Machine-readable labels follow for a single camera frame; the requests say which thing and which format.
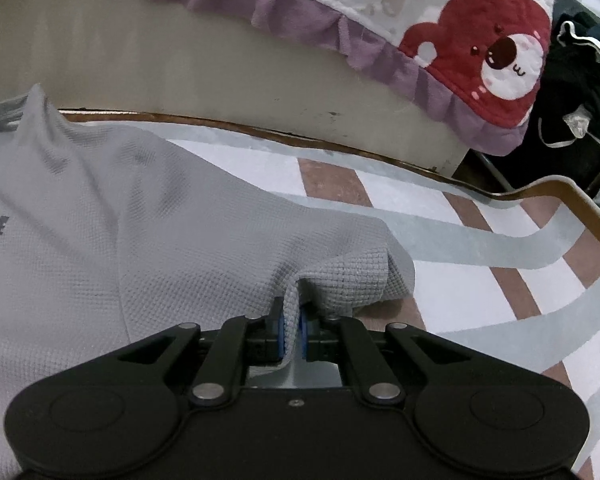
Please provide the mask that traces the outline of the grey waffle knit shirt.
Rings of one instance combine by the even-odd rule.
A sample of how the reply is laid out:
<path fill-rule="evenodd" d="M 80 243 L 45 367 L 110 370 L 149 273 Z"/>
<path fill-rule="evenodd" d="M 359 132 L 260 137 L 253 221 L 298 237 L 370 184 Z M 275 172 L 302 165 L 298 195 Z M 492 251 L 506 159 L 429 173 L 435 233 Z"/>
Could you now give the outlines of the grey waffle knit shirt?
<path fill-rule="evenodd" d="M 260 190 L 153 133 L 68 122 L 40 87 L 0 103 L 3 430 L 32 382 L 183 322 L 205 330 L 283 299 L 340 315 L 410 296 L 412 258 L 384 222 Z"/>

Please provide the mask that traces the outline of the quilted bear pattern bedspread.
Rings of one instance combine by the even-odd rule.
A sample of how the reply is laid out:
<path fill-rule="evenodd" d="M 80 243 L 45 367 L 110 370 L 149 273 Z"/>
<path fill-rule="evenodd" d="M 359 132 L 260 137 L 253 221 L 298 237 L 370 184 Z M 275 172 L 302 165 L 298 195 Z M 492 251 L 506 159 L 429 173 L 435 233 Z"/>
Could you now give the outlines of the quilted bear pattern bedspread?
<path fill-rule="evenodd" d="M 513 151 L 527 131 L 554 0 L 162 0 L 242 18 L 344 57 L 448 125 L 473 150 Z"/>

